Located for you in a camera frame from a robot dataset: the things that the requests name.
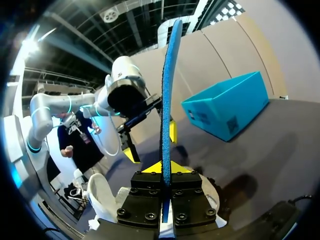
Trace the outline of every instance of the ceiling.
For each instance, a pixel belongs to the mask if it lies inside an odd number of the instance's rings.
[[[41,41],[26,61],[24,103],[28,105],[37,82],[97,89],[117,57],[164,47],[174,19],[182,20],[183,35],[190,34],[217,22],[215,17],[228,3],[236,4],[233,0],[57,0],[38,22],[35,39]]]

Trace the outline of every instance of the gray wall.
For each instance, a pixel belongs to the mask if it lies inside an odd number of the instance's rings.
[[[237,0],[270,42],[289,99],[320,102],[320,64],[306,32],[278,0]]]
[[[239,21],[222,21],[181,39],[171,101],[171,115],[176,121],[186,117],[181,106],[185,99],[215,83],[250,72],[261,72],[270,98],[287,95],[281,74],[269,73],[272,73],[272,69],[279,70],[280,67],[277,59],[270,57],[274,55],[268,41],[247,18],[244,13],[237,17]],[[266,62],[269,63],[266,64],[259,49],[266,49],[268,46],[270,54],[264,54]],[[166,50],[164,47],[132,56],[151,94],[161,94]],[[152,112],[145,121],[134,127],[131,133],[135,141],[141,143],[159,130],[159,116]]]

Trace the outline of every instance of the yellow bracket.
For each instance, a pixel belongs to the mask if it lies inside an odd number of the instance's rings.
[[[143,173],[152,173],[156,172],[157,174],[161,173],[161,161],[157,162],[156,164],[152,165],[151,167],[147,168],[146,170],[142,171]],[[181,173],[191,173],[191,171],[185,169],[183,166],[171,161],[171,173],[176,174],[177,172]]]
[[[124,154],[133,162],[134,164],[139,164],[139,161],[134,160],[134,156],[132,155],[130,147],[127,147],[125,150],[123,150]]]
[[[171,139],[171,142],[173,143],[177,143],[178,142],[178,128],[177,128],[177,123],[175,120],[172,120],[170,122],[170,125],[169,125],[169,135],[170,135],[170,139]]]

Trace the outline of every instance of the blue foam strip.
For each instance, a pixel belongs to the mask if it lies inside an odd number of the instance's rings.
[[[170,111],[173,81],[182,35],[182,21],[176,20],[172,27],[162,76],[162,174],[165,185],[171,182],[170,165]]]

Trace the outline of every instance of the man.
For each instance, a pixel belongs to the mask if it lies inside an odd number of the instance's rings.
[[[61,113],[57,117],[64,121],[70,117],[70,114],[73,113]],[[84,118],[81,111],[76,112],[75,117],[76,121],[72,129],[64,125],[58,127],[57,136],[61,155],[65,158],[73,158],[75,165],[87,179],[95,173],[105,176],[110,169],[110,163],[100,152],[88,131],[88,127],[91,127],[95,130],[95,134],[100,134],[100,127],[90,119]]]

